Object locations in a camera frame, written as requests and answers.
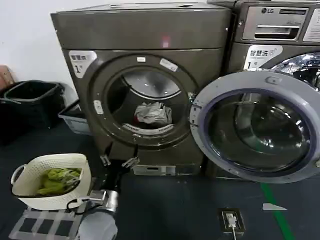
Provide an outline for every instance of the white label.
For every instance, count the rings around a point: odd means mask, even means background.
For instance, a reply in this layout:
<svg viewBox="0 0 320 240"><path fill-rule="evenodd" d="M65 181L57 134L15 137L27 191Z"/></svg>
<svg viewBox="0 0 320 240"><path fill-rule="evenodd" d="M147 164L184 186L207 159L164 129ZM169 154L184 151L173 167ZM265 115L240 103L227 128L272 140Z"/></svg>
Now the white label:
<svg viewBox="0 0 320 240"><path fill-rule="evenodd" d="M168 61L167 59L162 58L160 61L160 65L164 66L165 68L171 70L172 72L177 71L178 66L174 63Z"/></svg>
<svg viewBox="0 0 320 240"><path fill-rule="evenodd" d="M304 42L320 42L320 8L316 8L312 14L308 28L303 37Z"/></svg>
<svg viewBox="0 0 320 240"><path fill-rule="evenodd" d="M96 114L99 114L99 115L104 114L104 109L102 108L101 101L94 100L93 105L94 105L94 109L96 111Z"/></svg>
<svg viewBox="0 0 320 240"><path fill-rule="evenodd" d="M169 42L168 42L168 41L164 41L164 42L162 43L162 47L163 47L164 49L167 49L167 48L169 47Z"/></svg>
<svg viewBox="0 0 320 240"><path fill-rule="evenodd" d="M176 175L176 166L161 166L161 165L136 165L133 167L135 175L147 176L163 176Z"/></svg>
<svg viewBox="0 0 320 240"><path fill-rule="evenodd" d="M138 56L138 57L136 58L136 61L137 61L138 63L145 63L145 62L146 62L146 58L145 58L144 56Z"/></svg>
<svg viewBox="0 0 320 240"><path fill-rule="evenodd" d="M260 68L282 51L283 48L279 45L252 45L246 54L243 69Z"/></svg>
<svg viewBox="0 0 320 240"><path fill-rule="evenodd" d="M94 51L77 51L69 52L69 57L75 76L82 79L90 64L96 60L97 54Z"/></svg>

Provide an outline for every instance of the white cable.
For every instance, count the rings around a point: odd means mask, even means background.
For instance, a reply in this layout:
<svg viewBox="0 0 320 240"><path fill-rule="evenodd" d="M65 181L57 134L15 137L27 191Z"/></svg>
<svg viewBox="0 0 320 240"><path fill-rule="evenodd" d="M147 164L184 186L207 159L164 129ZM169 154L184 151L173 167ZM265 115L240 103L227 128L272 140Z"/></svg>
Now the white cable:
<svg viewBox="0 0 320 240"><path fill-rule="evenodd" d="M235 228L237 227L237 224L236 224L237 217L234 216L232 213L227 213L225 216L228 221L228 227L232 229L233 240L237 240L236 232L235 232Z"/></svg>
<svg viewBox="0 0 320 240"><path fill-rule="evenodd" d="M237 240L236 232L235 232L235 228L234 227L232 227L232 233L233 233L233 240Z"/></svg>

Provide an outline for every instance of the laundry basket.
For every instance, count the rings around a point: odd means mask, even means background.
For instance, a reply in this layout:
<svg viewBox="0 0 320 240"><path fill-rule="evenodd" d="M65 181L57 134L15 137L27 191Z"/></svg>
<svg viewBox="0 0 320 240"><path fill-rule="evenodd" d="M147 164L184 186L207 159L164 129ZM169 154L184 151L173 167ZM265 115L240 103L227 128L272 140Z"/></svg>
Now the laundry basket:
<svg viewBox="0 0 320 240"><path fill-rule="evenodd" d="M42 175L52 168L81 169L79 182L69 192L54 196L36 196L41 185ZM12 194L33 209L61 210L74 199L88 195L91 185L91 172L86 156L79 153L54 154L40 156L28 164L19 166L11 177ZM71 203L76 208L82 201Z"/></svg>

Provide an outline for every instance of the plastic crate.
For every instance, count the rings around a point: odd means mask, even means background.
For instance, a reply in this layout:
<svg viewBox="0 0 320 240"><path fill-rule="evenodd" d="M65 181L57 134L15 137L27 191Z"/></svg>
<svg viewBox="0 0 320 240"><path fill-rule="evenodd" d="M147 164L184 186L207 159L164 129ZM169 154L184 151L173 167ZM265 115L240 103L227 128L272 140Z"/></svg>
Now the plastic crate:
<svg viewBox="0 0 320 240"><path fill-rule="evenodd" d="M15 86L21 84L14 83L9 87L0 90L0 145L6 145L28 131L29 127L23 117L6 101L1 101L4 94Z"/></svg>
<svg viewBox="0 0 320 240"><path fill-rule="evenodd" d="M59 83L30 80L6 91L1 100L15 108L29 126L51 128L65 108L63 92Z"/></svg>
<svg viewBox="0 0 320 240"><path fill-rule="evenodd" d="M69 128L76 134L91 135L85 114L81 111L79 100L59 113Z"/></svg>

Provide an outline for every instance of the green cloth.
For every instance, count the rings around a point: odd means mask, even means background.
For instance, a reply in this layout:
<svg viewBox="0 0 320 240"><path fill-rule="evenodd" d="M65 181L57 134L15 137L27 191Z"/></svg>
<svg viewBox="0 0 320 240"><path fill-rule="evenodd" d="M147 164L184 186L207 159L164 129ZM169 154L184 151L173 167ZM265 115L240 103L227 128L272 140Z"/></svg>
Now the green cloth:
<svg viewBox="0 0 320 240"><path fill-rule="evenodd" d="M44 172L40 195L62 195L68 192L79 180L81 168L52 168Z"/></svg>

